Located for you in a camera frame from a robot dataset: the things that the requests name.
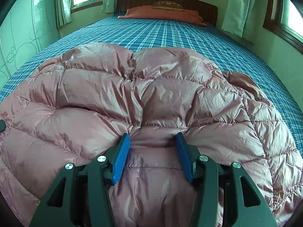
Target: pillow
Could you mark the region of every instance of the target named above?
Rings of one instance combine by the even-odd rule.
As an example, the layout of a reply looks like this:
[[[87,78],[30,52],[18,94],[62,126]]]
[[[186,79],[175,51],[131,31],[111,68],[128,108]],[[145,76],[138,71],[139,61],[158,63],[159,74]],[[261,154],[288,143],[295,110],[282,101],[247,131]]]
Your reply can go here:
[[[182,11],[183,7],[179,3],[170,1],[159,1],[152,5],[153,8],[164,9],[164,10],[175,10]]]
[[[206,26],[198,11],[186,10],[169,11],[153,9],[152,6],[133,7],[127,10],[126,15],[118,16],[118,19],[167,19],[190,23],[198,26]]]

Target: blue plaid bed sheet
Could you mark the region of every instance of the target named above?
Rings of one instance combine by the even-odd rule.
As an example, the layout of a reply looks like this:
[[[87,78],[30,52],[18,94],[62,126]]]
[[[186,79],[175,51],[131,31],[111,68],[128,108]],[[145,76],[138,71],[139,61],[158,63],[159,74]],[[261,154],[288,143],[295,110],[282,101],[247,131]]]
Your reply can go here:
[[[118,19],[115,15],[83,27],[58,40],[25,63],[0,91],[0,102],[42,63],[81,44],[104,42],[134,52],[151,47],[190,48],[214,61],[222,71],[248,75],[273,102],[303,156],[303,113],[275,75],[259,57],[213,26],[155,19]]]

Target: pink down comforter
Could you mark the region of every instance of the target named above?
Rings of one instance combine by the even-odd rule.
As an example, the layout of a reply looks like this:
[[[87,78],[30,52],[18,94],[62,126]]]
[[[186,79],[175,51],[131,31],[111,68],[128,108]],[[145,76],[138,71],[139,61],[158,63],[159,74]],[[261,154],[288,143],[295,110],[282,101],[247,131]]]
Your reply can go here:
[[[303,197],[302,158],[251,79],[190,49],[132,52],[92,43],[45,61],[0,105],[0,190],[28,226],[68,162],[87,164],[123,133],[131,148],[109,190],[119,227],[189,226],[196,192],[174,136],[214,161],[242,163],[282,226]],[[218,226],[223,192],[219,192]]]

